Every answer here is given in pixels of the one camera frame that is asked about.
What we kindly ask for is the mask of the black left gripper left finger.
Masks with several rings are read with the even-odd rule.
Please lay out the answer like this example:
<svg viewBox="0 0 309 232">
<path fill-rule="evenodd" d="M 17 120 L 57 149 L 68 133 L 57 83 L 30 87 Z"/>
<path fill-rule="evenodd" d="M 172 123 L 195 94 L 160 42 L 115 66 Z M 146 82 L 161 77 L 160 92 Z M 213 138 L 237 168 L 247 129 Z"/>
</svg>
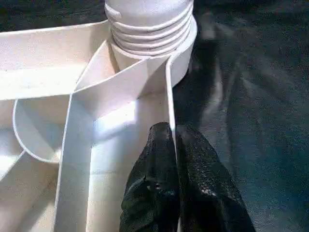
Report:
<svg viewBox="0 0 309 232">
<path fill-rule="evenodd" d="M 150 127 L 147 143 L 128 176 L 121 209 L 121 232 L 177 231 L 179 178 L 169 123 Z"/>
</svg>

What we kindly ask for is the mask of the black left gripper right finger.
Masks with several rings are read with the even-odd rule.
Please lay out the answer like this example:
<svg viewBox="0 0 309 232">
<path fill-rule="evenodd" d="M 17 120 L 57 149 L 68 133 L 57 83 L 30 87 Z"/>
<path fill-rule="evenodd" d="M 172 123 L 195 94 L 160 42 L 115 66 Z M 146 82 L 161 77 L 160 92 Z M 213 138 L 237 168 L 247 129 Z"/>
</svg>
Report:
<svg viewBox="0 0 309 232">
<path fill-rule="evenodd" d="M 197 130 L 175 131 L 183 232 L 253 232 L 241 194 L 215 149 Z"/>
</svg>

